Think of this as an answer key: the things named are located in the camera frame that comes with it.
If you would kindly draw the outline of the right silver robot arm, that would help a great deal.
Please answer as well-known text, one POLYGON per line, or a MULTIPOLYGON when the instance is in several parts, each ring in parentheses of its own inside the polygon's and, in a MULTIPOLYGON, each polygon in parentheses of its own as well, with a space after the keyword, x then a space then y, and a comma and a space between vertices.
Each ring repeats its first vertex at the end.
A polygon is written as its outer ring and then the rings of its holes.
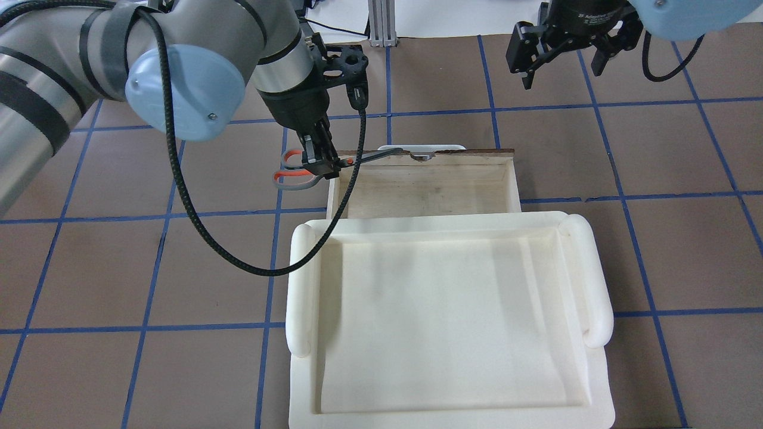
POLYGON ((510 73, 531 89, 537 71, 564 52, 595 48, 591 71, 600 76, 622 51, 641 45, 641 71, 651 82, 670 80, 697 54, 704 36, 728 28, 761 7, 760 1, 548 1, 538 8, 538 21, 518 21, 505 60, 510 73), (649 65, 654 36, 668 41, 694 41, 689 54, 665 75, 649 65))

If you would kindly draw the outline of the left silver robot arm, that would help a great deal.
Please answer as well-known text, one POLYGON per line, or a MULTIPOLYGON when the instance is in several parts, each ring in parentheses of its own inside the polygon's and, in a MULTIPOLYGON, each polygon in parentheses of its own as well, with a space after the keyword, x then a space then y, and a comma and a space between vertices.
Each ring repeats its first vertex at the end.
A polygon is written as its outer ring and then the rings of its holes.
POLYGON ((169 55, 175 136, 215 138, 251 82, 294 130, 309 172, 335 178, 328 89, 368 105, 368 58, 302 32, 289 1, 2 2, 2 212, 68 141, 98 100, 126 101, 165 130, 160 51, 169 55))

